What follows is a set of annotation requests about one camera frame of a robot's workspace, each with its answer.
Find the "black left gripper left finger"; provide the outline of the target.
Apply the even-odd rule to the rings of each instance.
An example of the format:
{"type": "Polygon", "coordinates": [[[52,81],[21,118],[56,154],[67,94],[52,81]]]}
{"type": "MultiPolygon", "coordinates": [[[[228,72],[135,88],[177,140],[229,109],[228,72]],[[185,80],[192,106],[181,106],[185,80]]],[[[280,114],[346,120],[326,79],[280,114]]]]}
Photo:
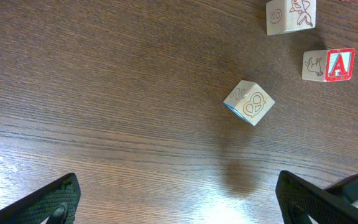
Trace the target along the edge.
{"type": "Polygon", "coordinates": [[[69,173],[0,210],[0,223],[73,224],[81,190],[69,173]]]}

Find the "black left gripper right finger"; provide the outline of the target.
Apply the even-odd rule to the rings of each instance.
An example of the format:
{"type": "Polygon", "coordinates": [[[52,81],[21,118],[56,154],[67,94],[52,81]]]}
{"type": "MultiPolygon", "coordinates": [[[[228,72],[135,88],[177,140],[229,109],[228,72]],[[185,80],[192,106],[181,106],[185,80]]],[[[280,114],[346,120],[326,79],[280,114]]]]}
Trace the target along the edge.
{"type": "Polygon", "coordinates": [[[275,193],[285,224],[358,223],[358,208],[287,170],[275,193]]]}

